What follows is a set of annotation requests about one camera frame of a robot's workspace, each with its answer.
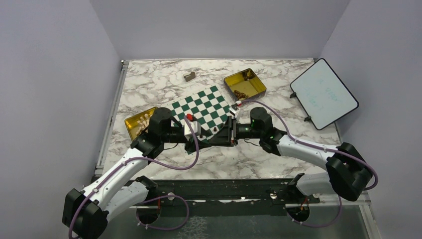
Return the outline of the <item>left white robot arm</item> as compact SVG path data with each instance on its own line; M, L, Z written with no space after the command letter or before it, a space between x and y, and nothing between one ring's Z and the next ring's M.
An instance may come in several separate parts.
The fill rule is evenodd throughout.
M123 157L99 179L81 191L72 189L65 198L62 222L68 226L71 239L97 239L106 229L109 221L136 203L151 204L156 200L156 190L140 182L123 186L137 172L150 163L173 170L188 170L199 159L196 155L189 166L173 166L156 160L166 143L194 142L195 152L199 153L198 136L202 133L201 124L188 114L184 123L175 121L168 108L157 108L150 118L146 130L135 138Z

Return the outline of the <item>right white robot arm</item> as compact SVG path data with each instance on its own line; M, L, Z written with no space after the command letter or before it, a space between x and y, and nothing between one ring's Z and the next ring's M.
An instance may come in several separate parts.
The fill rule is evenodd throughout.
M318 174L298 174L289 183L287 196L295 203L312 194L333 193L356 201L374 176L353 145L324 145L291 139L287 132L273 126L272 117L263 107L251 110L250 123L239 123L229 116L207 146L234 147L240 139L258 139L260 147L269 154L299 159L324 170Z

